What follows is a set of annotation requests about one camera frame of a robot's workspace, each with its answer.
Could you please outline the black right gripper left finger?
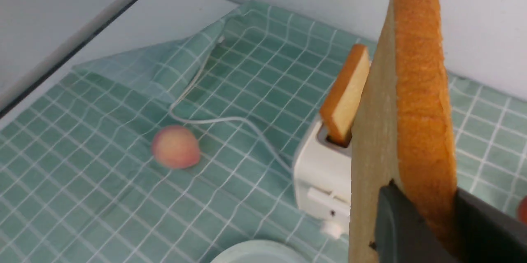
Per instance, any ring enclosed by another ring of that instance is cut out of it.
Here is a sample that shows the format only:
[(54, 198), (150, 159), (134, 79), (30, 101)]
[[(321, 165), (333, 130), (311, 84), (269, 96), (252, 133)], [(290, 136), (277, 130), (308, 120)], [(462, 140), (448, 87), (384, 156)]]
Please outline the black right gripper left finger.
[(374, 241), (380, 263), (456, 263), (403, 192), (390, 181), (378, 194)]

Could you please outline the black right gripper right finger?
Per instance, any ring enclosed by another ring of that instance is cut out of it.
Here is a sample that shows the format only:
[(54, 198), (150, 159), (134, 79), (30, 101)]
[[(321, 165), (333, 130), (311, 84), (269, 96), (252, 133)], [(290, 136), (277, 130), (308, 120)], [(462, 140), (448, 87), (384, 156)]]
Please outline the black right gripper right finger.
[(526, 224), (459, 188), (455, 197), (467, 263), (525, 263)]

